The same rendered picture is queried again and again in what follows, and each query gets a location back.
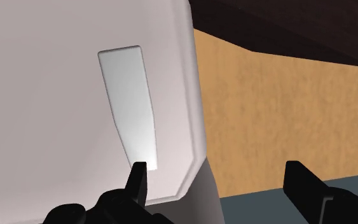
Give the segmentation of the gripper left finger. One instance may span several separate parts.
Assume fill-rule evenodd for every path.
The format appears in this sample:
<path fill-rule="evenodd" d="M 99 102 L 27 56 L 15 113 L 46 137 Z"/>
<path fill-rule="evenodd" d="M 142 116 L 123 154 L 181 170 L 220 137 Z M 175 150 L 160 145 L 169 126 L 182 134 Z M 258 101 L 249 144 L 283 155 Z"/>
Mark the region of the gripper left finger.
<path fill-rule="evenodd" d="M 89 210 L 81 204 L 59 205 L 42 224 L 174 224 L 160 213 L 145 210 L 147 192 L 146 163 L 136 162 L 124 188 L 104 192 Z"/>

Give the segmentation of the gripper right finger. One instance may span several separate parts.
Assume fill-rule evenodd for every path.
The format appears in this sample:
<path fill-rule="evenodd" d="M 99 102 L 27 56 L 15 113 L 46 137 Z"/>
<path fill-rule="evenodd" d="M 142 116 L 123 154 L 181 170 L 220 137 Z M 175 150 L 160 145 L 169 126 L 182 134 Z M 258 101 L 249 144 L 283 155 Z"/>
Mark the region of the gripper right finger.
<path fill-rule="evenodd" d="M 358 195 L 326 185 L 297 160 L 286 162 L 283 191 L 308 224 L 358 224 Z"/>

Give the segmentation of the dark brown wooden furniture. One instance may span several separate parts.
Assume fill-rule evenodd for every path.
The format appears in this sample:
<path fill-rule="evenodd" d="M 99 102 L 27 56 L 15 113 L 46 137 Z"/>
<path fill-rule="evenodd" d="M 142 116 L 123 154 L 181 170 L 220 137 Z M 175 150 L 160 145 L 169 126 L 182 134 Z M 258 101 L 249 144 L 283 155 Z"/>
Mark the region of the dark brown wooden furniture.
<path fill-rule="evenodd" d="M 358 0 L 189 0 L 195 29 L 259 53 L 358 66 Z"/>

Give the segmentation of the white cabinet with recessed panel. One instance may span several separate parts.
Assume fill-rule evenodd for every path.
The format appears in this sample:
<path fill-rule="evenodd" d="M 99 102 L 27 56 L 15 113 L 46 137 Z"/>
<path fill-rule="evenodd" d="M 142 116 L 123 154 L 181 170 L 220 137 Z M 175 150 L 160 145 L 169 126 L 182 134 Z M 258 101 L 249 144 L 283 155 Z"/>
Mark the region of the white cabinet with recessed panel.
<path fill-rule="evenodd" d="M 189 0 L 0 0 L 0 224 L 93 207 L 130 164 L 99 55 L 139 46 L 158 167 L 146 205 L 176 224 L 224 224 L 206 157 Z"/>

